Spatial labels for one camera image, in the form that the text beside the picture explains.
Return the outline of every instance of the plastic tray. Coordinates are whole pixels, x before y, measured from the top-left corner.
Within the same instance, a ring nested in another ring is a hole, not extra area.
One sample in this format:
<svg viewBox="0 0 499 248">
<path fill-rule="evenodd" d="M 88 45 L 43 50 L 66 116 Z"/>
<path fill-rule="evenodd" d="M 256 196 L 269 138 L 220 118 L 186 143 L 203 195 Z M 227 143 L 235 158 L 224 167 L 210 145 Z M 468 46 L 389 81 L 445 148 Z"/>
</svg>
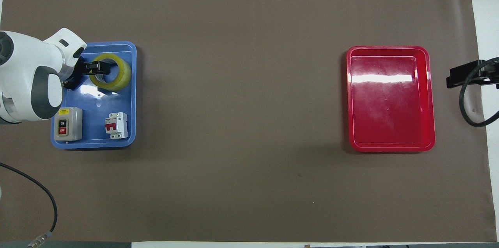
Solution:
<svg viewBox="0 0 499 248">
<path fill-rule="evenodd" d="M 422 152 L 435 145 L 428 52 L 354 46 L 346 55 L 350 143 L 360 152 Z"/>
<path fill-rule="evenodd" d="M 130 83 L 118 92 L 98 89 L 88 76 L 77 89 L 64 89 L 62 107 L 77 106 L 83 110 L 82 138 L 79 141 L 55 141 L 53 138 L 54 118 L 50 129 L 52 145 L 59 149 L 91 149 L 95 147 L 126 147 L 135 140 L 135 115 L 137 92 L 137 48 L 128 41 L 88 43 L 82 53 L 85 60 L 92 61 L 102 53 L 114 53 L 130 64 L 132 78 Z M 117 67 L 111 67 L 111 73 L 104 76 L 111 81 L 118 73 Z M 128 138 L 112 140 L 105 132 L 104 119 L 113 112 L 124 112 L 128 116 Z"/>
</svg>

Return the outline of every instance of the gray switch box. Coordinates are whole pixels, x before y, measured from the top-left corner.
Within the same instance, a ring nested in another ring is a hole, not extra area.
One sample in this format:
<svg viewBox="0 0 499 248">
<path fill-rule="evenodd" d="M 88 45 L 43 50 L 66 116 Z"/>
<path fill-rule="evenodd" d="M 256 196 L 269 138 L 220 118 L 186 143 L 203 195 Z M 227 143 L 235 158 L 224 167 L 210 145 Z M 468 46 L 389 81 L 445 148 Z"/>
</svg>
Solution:
<svg viewBox="0 0 499 248">
<path fill-rule="evenodd" d="M 80 140 L 82 116 L 83 111 L 76 106 L 60 108 L 54 116 L 54 140 Z"/>
</svg>

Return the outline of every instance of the blue tray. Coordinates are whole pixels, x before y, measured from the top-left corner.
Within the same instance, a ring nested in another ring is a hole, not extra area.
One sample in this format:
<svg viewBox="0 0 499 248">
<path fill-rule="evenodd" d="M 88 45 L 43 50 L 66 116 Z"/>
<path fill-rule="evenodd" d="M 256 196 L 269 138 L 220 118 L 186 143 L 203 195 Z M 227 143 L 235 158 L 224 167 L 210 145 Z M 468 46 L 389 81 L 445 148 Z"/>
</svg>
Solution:
<svg viewBox="0 0 499 248">
<path fill-rule="evenodd" d="M 59 149 L 92 149 L 95 147 L 126 147 L 135 140 L 135 109 L 137 94 L 137 48 L 132 42 L 112 41 L 88 43 L 81 56 L 91 62 L 102 53 L 114 53 L 130 64 L 130 83 L 118 92 L 98 89 L 88 76 L 75 90 L 64 89 L 61 107 L 77 106 L 83 110 L 83 130 L 79 141 L 55 141 L 54 118 L 50 127 L 52 145 Z M 104 76 L 112 81 L 118 73 L 117 66 L 111 66 L 111 73 Z M 104 119 L 113 112 L 124 112 L 128 116 L 128 138 L 112 140 L 104 128 Z"/>
</svg>

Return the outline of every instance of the black cable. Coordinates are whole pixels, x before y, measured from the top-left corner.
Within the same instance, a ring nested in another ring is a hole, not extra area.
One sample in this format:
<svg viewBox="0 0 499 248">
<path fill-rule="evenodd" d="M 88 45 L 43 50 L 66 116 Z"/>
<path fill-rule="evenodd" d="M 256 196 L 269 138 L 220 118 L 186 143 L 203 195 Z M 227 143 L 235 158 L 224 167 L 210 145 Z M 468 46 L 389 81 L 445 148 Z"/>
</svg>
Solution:
<svg viewBox="0 0 499 248">
<path fill-rule="evenodd" d="M 43 186 L 43 184 L 41 184 L 39 181 L 30 177 L 30 175 L 25 174 L 25 173 L 21 172 L 20 170 L 17 170 L 16 168 L 11 167 L 11 166 L 6 165 L 6 164 L 3 164 L 1 162 L 0 162 L 0 166 L 7 168 L 13 172 L 18 173 L 19 175 L 25 177 L 26 179 L 29 179 L 30 181 L 35 183 L 37 186 L 39 186 L 42 190 L 44 190 L 45 193 L 47 193 L 48 197 L 50 198 L 50 201 L 52 201 L 52 207 L 54 207 L 54 221 L 52 222 L 52 227 L 50 228 L 50 232 L 53 232 L 54 228 L 55 228 L 55 224 L 57 223 L 57 205 L 55 205 L 55 200 L 54 200 L 54 197 L 52 196 L 52 193 L 50 193 L 50 191 L 48 191 L 48 189 L 45 186 Z"/>
<path fill-rule="evenodd" d="M 494 63 L 499 63 L 499 57 L 487 60 L 487 61 L 481 63 L 480 65 L 478 65 L 476 68 L 474 68 L 468 74 L 468 76 L 465 78 L 465 81 L 463 82 L 463 86 L 461 86 L 461 91 L 459 93 L 459 109 L 461 110 L 461 115 L 463 115 L 463 118 L 471 126 L 474 126 L 474 127 L 483 127 L 485 125 L 491 124 L 492 122 L 494 122 L 495 120 L 497 120 L 499 118 L 499 111 L 497 111 L 497 113 L 495 113 L 489 119 L 484 120 L 483 122 L 474 122 L 473 120 L 471 120 L 469 118 L 469 116 L 467 115 L 466 110 L 465 110 L 465 91 L 466 91 L 467 85 L 469 84 L 469 82 L 471 81 L 471 79 L 475 76 L 475 74 L 479 70 L 481 70 L 481 68 L 483 68 L 485 66 L 488 66 L 488 65 L 492 65 Z"/>
</svg>

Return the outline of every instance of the yellow tape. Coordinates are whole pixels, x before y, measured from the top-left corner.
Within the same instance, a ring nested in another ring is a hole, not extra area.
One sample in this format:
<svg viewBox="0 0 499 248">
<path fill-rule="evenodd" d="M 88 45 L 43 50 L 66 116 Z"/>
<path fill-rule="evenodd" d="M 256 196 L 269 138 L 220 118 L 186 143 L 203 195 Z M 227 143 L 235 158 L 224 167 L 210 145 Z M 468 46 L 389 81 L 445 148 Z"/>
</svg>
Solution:
<svg viewBox="0 0 499 248">
<path fill-rule="evenodd" d="M 90 80 L 93 84 L 95 84 L 95 86 L 115 92 L 125 88 L 130 82 L 130 79 L 132 77 L 132 69 L 127 62 L 123 61 L 122 58 L 112 53 L 104 53 L 95 57 L 95 59 L 93 59 L 93 62 L 95 61 L 102 61 L 107 63 L 114 62 L 118 65 L 118 75 L 111 82 L 105 82 L 101 74 L 90 76 Z"/>
</svg>

